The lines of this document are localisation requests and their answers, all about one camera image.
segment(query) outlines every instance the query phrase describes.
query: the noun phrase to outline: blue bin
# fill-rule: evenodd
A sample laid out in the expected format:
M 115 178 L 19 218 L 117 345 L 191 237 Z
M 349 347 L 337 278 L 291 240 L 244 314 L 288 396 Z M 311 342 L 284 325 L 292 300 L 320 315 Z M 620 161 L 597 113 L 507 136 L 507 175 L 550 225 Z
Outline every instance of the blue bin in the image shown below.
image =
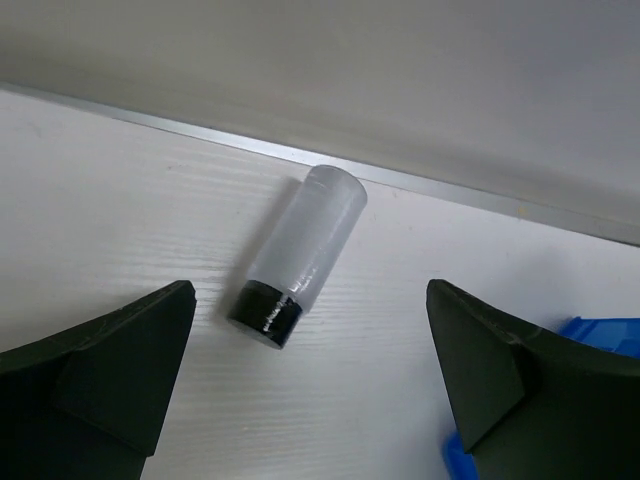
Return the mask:
M 600 350 L 640 359 L 640 318 L 576 317 L 558 333 Z M 457 432 L 445 442 L 443 456 L 453 480 L 478 480 L 473 456 L 464 453 Z

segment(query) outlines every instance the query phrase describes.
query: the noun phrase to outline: gray wall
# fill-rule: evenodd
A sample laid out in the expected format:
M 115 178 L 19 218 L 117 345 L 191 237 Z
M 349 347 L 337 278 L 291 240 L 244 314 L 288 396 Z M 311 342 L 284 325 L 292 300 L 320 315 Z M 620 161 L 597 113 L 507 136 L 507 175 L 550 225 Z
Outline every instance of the gray wall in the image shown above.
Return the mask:
M 3 0 L 2 79 L 640 224 L 640 4 Z

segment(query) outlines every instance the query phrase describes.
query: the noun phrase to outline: translucent cylinder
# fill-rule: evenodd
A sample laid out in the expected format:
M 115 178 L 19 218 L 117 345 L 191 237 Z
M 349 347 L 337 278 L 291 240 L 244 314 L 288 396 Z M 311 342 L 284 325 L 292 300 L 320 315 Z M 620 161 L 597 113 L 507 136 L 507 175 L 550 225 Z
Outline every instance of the translucent cylinder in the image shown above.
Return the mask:
M 308 312 L 366 204 L 367 192 L 351 174 L 328 165 L 312 168 L 247 279 L 280 290 Z
M 367 192 L 355 177 L 327 165 L 312 168 L 249 268 L 229 320 L 270 346 L 284 347 L 366 204 Z

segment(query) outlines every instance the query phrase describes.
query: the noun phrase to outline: black cap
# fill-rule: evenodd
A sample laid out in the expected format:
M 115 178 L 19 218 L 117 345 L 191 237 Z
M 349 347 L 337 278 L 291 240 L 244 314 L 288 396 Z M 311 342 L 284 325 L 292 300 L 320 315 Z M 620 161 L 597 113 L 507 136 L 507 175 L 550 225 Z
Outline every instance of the black cap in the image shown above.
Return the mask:
M 249 280 L 227 318 L 256 340 L 282 349 L 300 315 L 302 308 L 293 298 L 267 284 Z

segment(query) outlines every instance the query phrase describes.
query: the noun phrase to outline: frosted plastic vial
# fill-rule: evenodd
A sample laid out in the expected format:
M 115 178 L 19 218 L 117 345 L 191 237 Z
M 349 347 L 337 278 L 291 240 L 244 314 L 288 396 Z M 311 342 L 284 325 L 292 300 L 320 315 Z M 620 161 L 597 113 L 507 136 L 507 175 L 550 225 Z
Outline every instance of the frosted plastic vial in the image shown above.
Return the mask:
M 313 167 L 260 249 L 228 319 L 283 348 L 311 310 L 362 210 L 364 186 L 337 167 Z

